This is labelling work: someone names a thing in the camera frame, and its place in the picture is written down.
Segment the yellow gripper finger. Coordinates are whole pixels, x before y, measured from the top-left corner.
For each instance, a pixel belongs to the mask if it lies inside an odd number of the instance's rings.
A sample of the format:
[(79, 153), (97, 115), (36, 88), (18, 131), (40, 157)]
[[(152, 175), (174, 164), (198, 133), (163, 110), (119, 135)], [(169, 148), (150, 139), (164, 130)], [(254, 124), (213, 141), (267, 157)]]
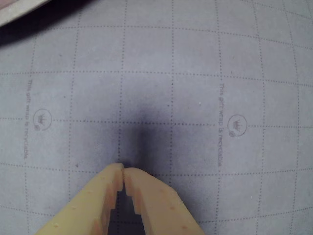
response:
[(203, 235), (177, 192), (138, 168), (124, 170), (126, 194), (142, 219), (147, 235)]
[(117, 193), (123, 189), (121, 163), (110, 164), (94, 176), (38, 235), (106, 235)]

